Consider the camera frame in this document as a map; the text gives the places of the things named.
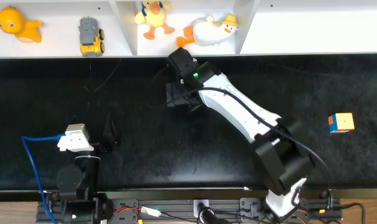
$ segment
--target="cube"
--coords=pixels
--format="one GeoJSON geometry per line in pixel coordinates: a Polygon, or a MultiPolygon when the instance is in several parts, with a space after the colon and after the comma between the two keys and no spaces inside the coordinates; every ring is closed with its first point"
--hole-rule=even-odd
{"type": "Polygon", "coordinates": [[[345,133],[355,129],[351,113],[336,113],[328,117],[330,133],[345,133]]]}

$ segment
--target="white plush duck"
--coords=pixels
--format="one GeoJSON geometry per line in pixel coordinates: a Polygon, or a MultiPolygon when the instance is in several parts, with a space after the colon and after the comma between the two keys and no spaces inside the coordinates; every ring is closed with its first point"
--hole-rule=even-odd
{"type": "Polygon", "coordinates": [[[221,23],[214,22],[212,16],[206,19],[197,19],[192,26],[184,28],[184,37],[178,37],[176,44],[184,47],[186,44],[196,43],[199,46],[220,44],[231,37],[238,28],[234,15],[227,15],[221,23]]]}

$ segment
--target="toy truck wheel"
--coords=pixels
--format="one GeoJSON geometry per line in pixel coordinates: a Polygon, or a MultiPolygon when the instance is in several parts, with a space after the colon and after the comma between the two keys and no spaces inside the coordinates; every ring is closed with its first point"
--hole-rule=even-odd
{"type": "Polygon", "coordinates": [[[104,31],[102,29],[99,29],[99,38],[100,40],[104,40],[104,31]]]}
{"type": "Polygon", "coordinates": [[[104,53],[105,48],[102,42],[100,43],[100,50],[101,50],[101,53],[104,53]]]}

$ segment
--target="toy truck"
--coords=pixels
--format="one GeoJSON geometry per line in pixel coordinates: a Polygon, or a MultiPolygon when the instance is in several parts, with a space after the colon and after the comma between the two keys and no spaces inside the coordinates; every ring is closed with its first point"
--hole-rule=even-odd
{"type": "Polygon", "coordinates": [[[81,52],[84,57],[99,57],[104,53],[104,31],[99,29],[97,20],[84,17],[80,20],[79,39],[81,52]]]}

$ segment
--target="plush toy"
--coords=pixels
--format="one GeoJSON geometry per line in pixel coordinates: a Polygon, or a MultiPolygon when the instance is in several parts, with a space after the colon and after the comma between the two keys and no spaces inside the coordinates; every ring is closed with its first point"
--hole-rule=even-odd
{"type": "Polygon", "coordinates": [[[227,15],[224,21],[214,22],[212,16],[206,19],[197,19],[192,26],[184,28],[184,37],[178,37],[176,44],[184,47],[186,44],[196,43],[199,46],[220,44],[231,37],[238,28],[236,17],[227,15]]]}
{"type": "Polygon", "coordinates": [[[7,34],[14,34],[21,42],[41,42],[38,27],[40,21],[28,21],[20,11],[14,7],[7,7],[0,12],[0,28],[7,34]]]}
{"type": "Polygon", "coordinates": [[[171,34],[175,31],[174,28],[166,24],[166,13],[164,9],[172,9],[170,2],[144,1],[141,5],[142,9],[136,15],[134,21],[137,25],[146,23],[150,27],[149,32],[143,34],[145,38],[154,40],[154,33],[158,27],[163,27],[166,34],[171,34]]]}

